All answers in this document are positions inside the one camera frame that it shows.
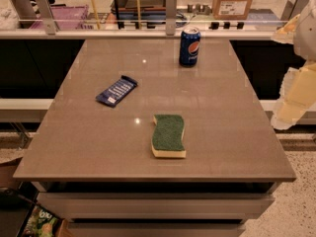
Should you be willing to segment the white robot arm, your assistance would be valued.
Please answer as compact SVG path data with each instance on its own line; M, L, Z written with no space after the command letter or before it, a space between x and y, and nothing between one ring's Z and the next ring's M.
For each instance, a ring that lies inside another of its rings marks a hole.
M316 103L316 0L309 0L300 14L273 34L272 40L292 44L294 53L305 60L299 69L290 67L284 74L273 108L271 125L286 130Z

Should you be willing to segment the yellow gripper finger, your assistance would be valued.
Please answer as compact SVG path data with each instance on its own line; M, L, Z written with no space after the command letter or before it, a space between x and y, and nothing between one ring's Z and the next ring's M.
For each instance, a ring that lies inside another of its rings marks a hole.
M300 30L300 14L290 19L284 26L277 29L271 40L278 43L288 43L298 45L299 43L299 30Z
M316 63L306 62L299 69L290 67L285 73L279 98L273 109L271 125L287 130L316 103Z

